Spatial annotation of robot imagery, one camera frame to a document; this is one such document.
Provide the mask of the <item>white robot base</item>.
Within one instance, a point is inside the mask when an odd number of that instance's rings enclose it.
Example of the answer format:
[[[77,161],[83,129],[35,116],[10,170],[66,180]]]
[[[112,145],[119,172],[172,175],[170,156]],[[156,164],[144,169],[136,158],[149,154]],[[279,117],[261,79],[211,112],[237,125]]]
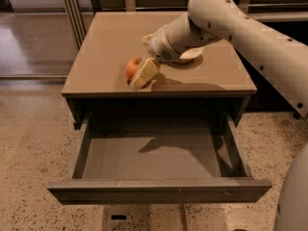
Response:
[[[297,153],[288,169],[273,231],[308,231],[308,145]]]

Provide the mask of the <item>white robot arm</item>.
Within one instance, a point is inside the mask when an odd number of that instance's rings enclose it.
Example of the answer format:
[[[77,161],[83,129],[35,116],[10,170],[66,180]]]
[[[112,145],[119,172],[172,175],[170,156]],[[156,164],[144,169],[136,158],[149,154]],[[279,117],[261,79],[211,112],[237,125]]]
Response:
[[[139,90],[161,64],[225,39],[303,117],[308,116],[308,46],[244,14],[233,0],[189,0],[188,11],[158,29],[147,42],[130,87]]]

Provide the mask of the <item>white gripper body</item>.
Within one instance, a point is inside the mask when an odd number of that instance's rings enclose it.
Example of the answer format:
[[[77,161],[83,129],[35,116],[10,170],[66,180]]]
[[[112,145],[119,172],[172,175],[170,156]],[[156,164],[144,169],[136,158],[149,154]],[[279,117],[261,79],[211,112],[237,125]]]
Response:
[[[148,42],[147,51],[151,57],[161,64],[172,63],[179,58],[178,53],[171,47],[168,41],[166,25],[152,35]]]

